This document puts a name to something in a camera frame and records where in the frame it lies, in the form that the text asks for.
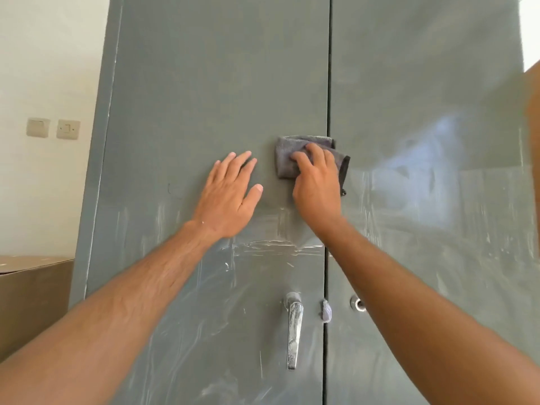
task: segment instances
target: gray cabinet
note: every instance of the gray cabinet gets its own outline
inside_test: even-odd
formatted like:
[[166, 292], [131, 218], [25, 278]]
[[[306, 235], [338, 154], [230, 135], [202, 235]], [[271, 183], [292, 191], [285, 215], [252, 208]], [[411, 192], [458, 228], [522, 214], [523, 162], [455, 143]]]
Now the gray cabinet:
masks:
[[349, 220], [537, 359], [520, 65], [517, 0], [111, 0], [71, 302], [189, 219], [216, 159], [252, 150], [265, 187], [113, 403], [423, 401], [275, 177], [275, 139], [291, 134], [337, 139]]

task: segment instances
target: cabinet door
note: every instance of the cabinet door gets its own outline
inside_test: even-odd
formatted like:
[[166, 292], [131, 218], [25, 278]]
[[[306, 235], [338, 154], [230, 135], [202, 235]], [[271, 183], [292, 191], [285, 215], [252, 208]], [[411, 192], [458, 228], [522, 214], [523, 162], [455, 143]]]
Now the cabinet door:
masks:
[[[273, 151], [277, 136], [326, 135], [328, 17], [329, 0], [111, 0], [104, 62], [116, 64], [104, 64], [113, 85], [102, 79], [100, 99], [112, 98], [110, 111], [98, 102], [90, 164], [103, 165], [85, 194], [74, 295], [189, 219], [228, 152], [252, 150], [250, 185], [265, 187], [246, 230], [204, 256], [112, 403], [321, 403], [324, 248], [294, 211], [293, 183], [275, 177]], [[303, 304], [295, 371], [289, 292]]]
[[[333, 0], [330, 135], [372, 242], [540, 359], [517, 0]], [[329, 261], [329, 404], [417, 404]]]

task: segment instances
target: chrome lever handle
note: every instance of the chrome lever handle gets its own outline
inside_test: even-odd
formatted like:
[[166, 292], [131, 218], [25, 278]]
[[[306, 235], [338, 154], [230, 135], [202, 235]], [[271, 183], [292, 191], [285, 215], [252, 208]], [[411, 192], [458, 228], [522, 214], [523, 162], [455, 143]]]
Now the chrome lever handle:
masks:
[[289, 342], [287, 345], [287, 369], [296, 369], [300, 331], [302, 329], [303, 306], [298, 293], [287, 295], [286, 303], [289, 309]]

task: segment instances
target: switch plate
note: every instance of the switch plate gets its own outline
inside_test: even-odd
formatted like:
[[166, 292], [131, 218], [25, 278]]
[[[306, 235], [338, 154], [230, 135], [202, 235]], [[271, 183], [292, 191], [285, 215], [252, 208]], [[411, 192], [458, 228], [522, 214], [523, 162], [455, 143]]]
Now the switch plate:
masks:
[[50, 123], [50, 119], [28, 118], [28, 123], [26, 124], [26, 135], [34, 136], [36, 138], [48, 138]]
[[56, 137], [58, 139], [73, 139], [79, 138], [80, 121], [70, 121], [61, 119], [58, 121], [58, 129]]

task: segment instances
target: person's left hand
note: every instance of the person's left hand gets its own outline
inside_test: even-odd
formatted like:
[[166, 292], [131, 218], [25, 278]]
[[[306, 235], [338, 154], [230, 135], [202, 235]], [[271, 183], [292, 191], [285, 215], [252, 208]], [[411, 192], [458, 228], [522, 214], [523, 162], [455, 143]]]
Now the person's left hand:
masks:
[[246, 227], [262, 196], [262, 185], [256, 184], [244, 197], [257, 159], [240, 168], [250, 156], [250, 151], [239, 156], [231, 152], [223, 162], [216, 161], [193, 214], [193, 220], [218, 239], [236, 236]]

